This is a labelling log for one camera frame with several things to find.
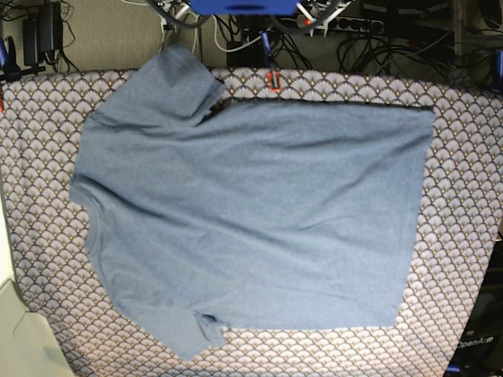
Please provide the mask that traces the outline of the blue T-shirt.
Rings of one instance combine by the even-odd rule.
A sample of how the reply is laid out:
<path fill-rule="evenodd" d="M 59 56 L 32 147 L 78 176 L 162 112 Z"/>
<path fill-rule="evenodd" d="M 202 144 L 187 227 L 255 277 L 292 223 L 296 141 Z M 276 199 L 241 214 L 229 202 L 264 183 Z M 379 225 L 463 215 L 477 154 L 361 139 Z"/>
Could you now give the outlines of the blue T-shirt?
<path fill-rule="evenodd" d="M 389 327 L 435 115 L 238 101 L 183 46 L 83 124 L 70 198 L 113 305 L 187 361 L 221 329 Z"/>

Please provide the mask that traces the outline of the red black table clamp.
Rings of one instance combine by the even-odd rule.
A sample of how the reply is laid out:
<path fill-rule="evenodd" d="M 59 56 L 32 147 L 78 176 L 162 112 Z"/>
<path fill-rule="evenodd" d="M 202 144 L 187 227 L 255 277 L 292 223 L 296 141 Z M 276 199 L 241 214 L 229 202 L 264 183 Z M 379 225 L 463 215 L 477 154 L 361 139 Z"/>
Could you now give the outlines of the red black table clamp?
<path fill-rule="evenodd" d="M 281 92 L 281 74 L 278 70 L 269 70 L 267 72 L 267 82 L 271 92 Z"/>

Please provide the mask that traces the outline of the black box with blue clamp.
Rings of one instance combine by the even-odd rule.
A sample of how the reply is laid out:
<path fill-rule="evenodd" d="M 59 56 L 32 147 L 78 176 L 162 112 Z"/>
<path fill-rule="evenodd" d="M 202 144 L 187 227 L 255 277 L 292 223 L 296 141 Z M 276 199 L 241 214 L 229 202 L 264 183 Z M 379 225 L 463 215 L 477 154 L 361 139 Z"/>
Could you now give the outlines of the black box with blue clamp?
<path fill-rule="evenodd" d="M 231 68 L 263 68 L 265 55 L 262 31 L 240 31 L 237 36 L 226 42 L 224 49 L 226 65 Z"/>

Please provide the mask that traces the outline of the black power adapter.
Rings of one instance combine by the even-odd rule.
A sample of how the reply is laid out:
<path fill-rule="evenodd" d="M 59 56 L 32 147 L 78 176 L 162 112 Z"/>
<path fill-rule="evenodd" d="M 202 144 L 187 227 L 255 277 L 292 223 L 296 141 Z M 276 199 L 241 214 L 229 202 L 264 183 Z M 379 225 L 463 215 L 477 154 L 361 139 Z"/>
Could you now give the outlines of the black power adapter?
<path fill-rule="evenodd" d="M 25 19 L 22 26 L 24 65 L 55 66 L 57 53 L 63 47 L 61 2 L 46 1 L 39 5 L 37 13 Z"/>

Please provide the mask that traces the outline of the black power strip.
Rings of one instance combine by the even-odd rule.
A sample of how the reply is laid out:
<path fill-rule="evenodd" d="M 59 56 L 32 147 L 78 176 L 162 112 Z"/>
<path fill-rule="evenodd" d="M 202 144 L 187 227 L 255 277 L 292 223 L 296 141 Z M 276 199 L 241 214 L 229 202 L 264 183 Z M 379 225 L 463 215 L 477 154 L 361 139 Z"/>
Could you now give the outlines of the black power strip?
<path fill-rule="evenodd" d="M 367 20 L 362 18 L 338 16 L 327 27 L 322 25 L 315 28 L 312 35 L 327 37 L 335 33 L 354 33 L 357 35 L 383 35 L 384 23 L 380 20 Z"/>

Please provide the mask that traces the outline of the black OpenArm case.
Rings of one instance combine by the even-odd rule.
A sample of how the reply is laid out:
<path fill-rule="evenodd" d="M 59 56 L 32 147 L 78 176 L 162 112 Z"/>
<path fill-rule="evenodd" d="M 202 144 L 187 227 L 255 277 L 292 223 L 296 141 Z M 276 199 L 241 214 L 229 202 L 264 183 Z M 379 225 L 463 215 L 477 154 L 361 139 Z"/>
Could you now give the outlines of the black OpenArm case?
<path fill-rule="evenodd" d="M 483 284 L 445 376 L 502 375 L 502 242 L 494 245 Z"/>

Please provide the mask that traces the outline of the fan-patterned tablecloth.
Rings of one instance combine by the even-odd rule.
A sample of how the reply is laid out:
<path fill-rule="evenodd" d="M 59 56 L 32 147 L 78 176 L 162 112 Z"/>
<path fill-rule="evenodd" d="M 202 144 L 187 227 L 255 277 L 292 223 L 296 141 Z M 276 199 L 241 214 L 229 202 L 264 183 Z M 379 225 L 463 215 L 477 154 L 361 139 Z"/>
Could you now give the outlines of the fan-patterned tablecloth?
<path fill-rule="evenodd" d="M 226 344 L 180 361 L 112 306 L 84 251 L 86 212 L 68 182 L 86 117 L 128 71 L 47 75 L 4 85 L 1 179 L 14 272 L 80 376 L 440 376 L 483 283 L 502 219 L 502 99 L 433 83 L 283 70 L 216 69 L 229 99 L 283 98 L 431 108 L 416 245 L 395 324 L 332 331 L 229 329 Z"/>

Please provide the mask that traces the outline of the blue handled clamp left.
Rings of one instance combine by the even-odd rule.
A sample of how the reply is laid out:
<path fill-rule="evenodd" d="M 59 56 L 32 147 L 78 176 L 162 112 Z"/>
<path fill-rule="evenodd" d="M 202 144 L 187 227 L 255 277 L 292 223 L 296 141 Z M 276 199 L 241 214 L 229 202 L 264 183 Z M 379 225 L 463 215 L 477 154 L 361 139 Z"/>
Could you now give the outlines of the blue handled clamp left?
<path fill-rule="evenodd" d="M 17 64 L 17 52 L 13 38 L 9 36 L 1 39 L 1 82 L 19 81 L 24 76 L 38 75 L 45 70 L 45 67 L 39 65 L 21 70 Z"/>

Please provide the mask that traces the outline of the blue mount plate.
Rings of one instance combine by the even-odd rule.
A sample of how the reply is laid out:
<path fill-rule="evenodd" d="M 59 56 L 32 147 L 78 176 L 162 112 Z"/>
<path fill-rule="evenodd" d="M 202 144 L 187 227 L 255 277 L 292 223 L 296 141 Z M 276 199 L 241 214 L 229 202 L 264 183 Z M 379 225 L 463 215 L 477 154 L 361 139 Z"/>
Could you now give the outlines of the blue mount plate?
<path fill-rule="evenodd" d="M 296 9 L 296 0 L 192 0 L 189 4 L 201 15 L 288 15 Z"/>

